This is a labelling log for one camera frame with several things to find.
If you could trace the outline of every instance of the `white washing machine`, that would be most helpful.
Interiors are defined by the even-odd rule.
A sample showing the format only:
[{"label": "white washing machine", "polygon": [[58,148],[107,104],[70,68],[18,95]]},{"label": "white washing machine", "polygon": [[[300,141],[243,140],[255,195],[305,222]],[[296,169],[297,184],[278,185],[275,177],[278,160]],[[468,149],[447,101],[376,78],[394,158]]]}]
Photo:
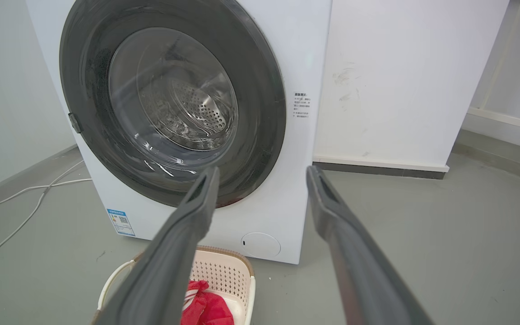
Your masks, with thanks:
[{"label": "white washing machine", "polygon": [[107,223],[152,239],[218,166],[200,244],[298,263],[331,0],[27,4]]}]

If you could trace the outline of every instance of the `white basket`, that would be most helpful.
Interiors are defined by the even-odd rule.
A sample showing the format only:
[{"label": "white basket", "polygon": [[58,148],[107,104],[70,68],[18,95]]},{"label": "white basket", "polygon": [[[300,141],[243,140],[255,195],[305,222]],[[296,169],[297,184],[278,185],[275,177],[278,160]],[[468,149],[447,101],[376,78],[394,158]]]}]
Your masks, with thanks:
[{"label": "white basket", "polygon": [[250,325],[256,279],[250,261],[227,249],[199,246],[196,249],[190,280],[206,280],[208,292],[221,296],[232,312],[235,325]]}]

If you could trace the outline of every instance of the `red cloth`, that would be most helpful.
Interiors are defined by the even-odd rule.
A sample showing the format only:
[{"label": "red cloth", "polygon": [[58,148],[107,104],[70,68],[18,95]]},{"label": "red cloth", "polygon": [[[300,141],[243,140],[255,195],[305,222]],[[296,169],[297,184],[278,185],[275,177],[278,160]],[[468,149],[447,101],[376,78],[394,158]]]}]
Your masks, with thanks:
[{"label": "red cloth", "polygon": [[207,288],[208,282],[204,280],[190,281],[184,304],[190,303],[192,297],[194,300],[182,312],[181,325],[234,325],[234,318],[224,299],[212,292],[205,292]]}]

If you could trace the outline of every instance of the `gray floor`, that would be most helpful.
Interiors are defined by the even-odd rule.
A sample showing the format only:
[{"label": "gray floor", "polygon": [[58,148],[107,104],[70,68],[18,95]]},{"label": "gray floor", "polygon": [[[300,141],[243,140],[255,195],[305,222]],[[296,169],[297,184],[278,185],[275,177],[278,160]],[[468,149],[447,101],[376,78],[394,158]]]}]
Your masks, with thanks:
[{"label": "gray floor", "polygon": [[[78,152],[41,167],[9,194],[45,185]],[[328,172],[403,279],[443,325],[520,324],[520,178],[452,155],[443,181]],[[88,177],[85,167],[63,181]],[[0,241],[41,190],[0,205]],[[86,324],[109,274],[147,246],[116,235],[91,182],[54,187],[0,248],[0,324]],[[341,324],[327,246],[306,223],[300,265],[254,260],[252,323]]]}]

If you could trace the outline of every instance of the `wall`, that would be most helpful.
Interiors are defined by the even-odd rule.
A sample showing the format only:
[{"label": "wall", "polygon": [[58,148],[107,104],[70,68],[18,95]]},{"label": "wall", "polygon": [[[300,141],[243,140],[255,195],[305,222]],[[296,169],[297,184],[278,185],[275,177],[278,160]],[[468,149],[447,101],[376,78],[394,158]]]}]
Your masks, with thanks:
[{"label": "wall", "polygon": [[315,160],[447,171],[508,0],[334,0]]},{"label": "wall", "polygon": [[0,0],[0,182],[75,140],[22,0]]},{"label": "wall", "polygon": [[463,129],[520,145],[520,0],[511,0]]}]

